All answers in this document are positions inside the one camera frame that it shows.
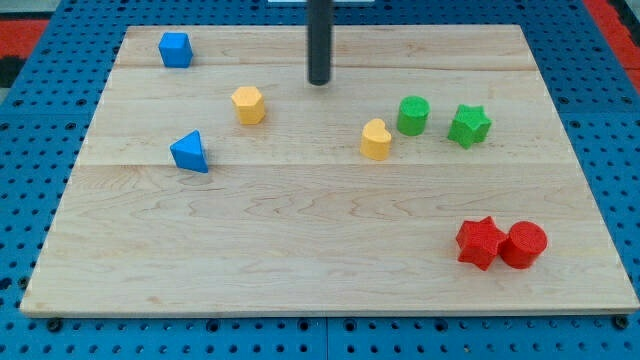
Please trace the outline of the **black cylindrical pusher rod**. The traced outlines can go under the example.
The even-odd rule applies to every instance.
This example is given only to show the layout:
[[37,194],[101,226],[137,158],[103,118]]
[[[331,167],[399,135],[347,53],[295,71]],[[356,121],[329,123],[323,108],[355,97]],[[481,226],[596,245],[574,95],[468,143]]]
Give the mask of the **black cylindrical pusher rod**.
[[331,79],[333,1],[307,1],[307,80],[324,86]]

